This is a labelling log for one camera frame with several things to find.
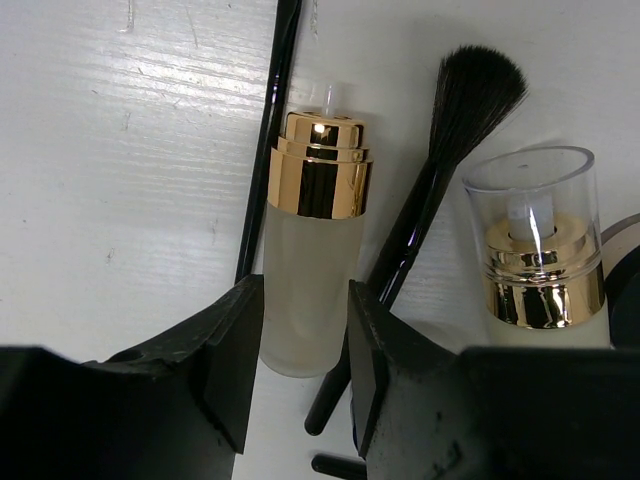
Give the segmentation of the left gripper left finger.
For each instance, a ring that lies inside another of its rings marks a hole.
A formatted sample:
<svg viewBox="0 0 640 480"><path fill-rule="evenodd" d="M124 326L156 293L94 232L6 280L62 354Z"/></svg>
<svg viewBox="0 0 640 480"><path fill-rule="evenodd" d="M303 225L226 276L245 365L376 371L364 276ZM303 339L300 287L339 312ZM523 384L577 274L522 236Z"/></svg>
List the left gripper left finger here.
<svg viewBox="0 0 640 480"><path fill-rule="evenodd" d="M104 362L1 350L5 479L228 479L244 451L263 279Z"/></svg>

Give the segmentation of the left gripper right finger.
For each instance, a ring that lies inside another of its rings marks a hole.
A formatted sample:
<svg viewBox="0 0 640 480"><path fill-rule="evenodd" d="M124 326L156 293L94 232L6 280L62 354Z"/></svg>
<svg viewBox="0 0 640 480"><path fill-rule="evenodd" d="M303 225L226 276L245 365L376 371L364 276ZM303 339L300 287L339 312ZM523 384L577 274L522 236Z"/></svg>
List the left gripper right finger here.
<svg viewBox="0 0 640 480"><path fill-rule="evenodd" d="M639 350L453 353L349 287L352 419L372 479L635 479Z"/></svg>

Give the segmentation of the cream bottle clear cap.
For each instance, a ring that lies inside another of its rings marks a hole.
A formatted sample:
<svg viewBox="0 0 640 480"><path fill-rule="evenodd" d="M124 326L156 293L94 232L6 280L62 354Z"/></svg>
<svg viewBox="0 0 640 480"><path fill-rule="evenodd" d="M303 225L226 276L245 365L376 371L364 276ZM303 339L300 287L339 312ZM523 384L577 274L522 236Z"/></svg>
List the cream bottle clear cap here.
<svg viewBox="0 0 640 480"><path fill-rule="evenodd" d="M527 148L463 176L493 345L611 345L595 157Z"/></svg>

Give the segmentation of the frosted bottle gold pump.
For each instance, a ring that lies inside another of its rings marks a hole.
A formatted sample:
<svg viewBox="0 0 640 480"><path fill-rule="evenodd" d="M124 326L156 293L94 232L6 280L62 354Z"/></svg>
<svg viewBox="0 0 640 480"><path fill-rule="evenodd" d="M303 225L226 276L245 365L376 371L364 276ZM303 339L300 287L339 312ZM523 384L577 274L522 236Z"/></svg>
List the frosted bottle gold pump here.
<svg viewBox="0 0 640 480"><path fill-rule="evenodd" d="M271 150L260 357L287 377L328 373L346 332L373 161L340 94L330 84L320 109L288 113Z"/></svg>

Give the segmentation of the black lid cosmetic jar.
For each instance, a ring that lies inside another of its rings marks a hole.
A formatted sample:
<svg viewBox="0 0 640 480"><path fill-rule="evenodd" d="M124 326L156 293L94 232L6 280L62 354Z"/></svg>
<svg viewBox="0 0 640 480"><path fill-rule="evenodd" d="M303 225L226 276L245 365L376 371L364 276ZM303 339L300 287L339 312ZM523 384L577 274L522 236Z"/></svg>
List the black lid cosmetic jar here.
<svg viewBox="0 0 640 480"><path fill-rule="evenodd" d="M639 214L602 234L605 293L614 347L639 350Z"/></svg>

